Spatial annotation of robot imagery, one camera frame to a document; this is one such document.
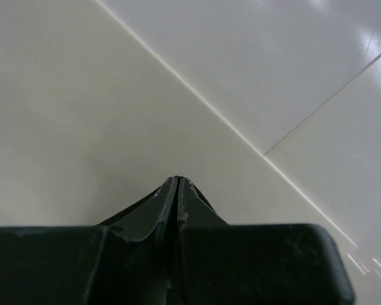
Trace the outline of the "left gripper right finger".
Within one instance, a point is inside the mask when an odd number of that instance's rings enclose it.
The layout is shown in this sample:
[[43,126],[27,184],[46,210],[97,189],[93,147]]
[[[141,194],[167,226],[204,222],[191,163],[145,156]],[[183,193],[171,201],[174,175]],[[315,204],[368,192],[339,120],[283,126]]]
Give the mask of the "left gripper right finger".
[[229,227],[187,178],[179,177],[177,198],[180,294],[185,304],[218,304],[219,232]]

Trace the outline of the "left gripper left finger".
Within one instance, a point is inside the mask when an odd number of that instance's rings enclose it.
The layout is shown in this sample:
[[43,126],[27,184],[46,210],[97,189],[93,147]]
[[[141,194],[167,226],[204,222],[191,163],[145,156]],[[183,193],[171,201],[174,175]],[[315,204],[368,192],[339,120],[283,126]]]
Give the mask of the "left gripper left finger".
[[103,221],[108,229],[92,304],[165,304],[173,260],[178,177]]

